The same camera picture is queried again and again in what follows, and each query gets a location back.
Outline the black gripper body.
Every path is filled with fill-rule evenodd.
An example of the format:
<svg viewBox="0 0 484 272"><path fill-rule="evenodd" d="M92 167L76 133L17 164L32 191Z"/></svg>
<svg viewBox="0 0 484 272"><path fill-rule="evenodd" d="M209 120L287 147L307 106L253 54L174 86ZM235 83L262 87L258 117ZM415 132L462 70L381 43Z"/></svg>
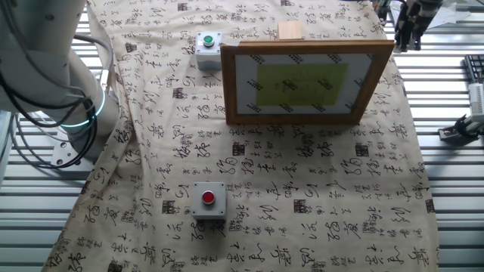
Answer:
<svg viewBox="0 0 484 272"><path fill-rule="evenodd" d="M396 32L418 31L424 32L431 23L431 1L407 0L400 6L399 17L396 21Z"/></svg>

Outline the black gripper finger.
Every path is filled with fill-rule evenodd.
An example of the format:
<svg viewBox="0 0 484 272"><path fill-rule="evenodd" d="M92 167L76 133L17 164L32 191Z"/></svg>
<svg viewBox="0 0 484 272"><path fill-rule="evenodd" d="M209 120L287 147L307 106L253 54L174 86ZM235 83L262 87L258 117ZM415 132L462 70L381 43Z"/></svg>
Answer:
<svg viewBox="0 0 484 272"><path fill-rule="evenodd" d="M421 49L421 37L423 36L424 32L420 31L419 29L413 31L411 33L411 49L412 50L420 50Z"/></svg>
<svg viewBox="0 0 484 272"><path fill-rule="evenodd" d="M395 51L407 51L409 42L409 32L403 29L397 29L395 34Z"/></svg>

